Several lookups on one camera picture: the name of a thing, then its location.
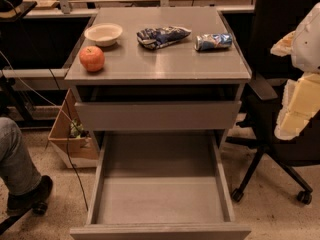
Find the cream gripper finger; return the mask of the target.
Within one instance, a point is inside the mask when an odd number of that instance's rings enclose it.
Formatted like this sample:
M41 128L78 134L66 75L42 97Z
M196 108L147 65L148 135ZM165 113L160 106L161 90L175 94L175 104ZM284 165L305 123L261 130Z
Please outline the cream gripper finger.
M300 135L319 111L320 75L304 73L297 81L288 80L276 121L275 136L280 140L292 140Z
M284 57L290 55L292 52L292 40L295 32L292 31L280 39L274 44L270 50L270 53L276 56Z

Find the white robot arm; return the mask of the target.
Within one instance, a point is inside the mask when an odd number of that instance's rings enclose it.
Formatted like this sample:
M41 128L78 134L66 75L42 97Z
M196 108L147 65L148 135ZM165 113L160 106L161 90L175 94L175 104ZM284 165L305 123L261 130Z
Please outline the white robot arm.
M286 82L274 130L278 139L291 140L320 111L320 3L294 31L272 46L271 53L290 55L292 65L303 72L298 80Z

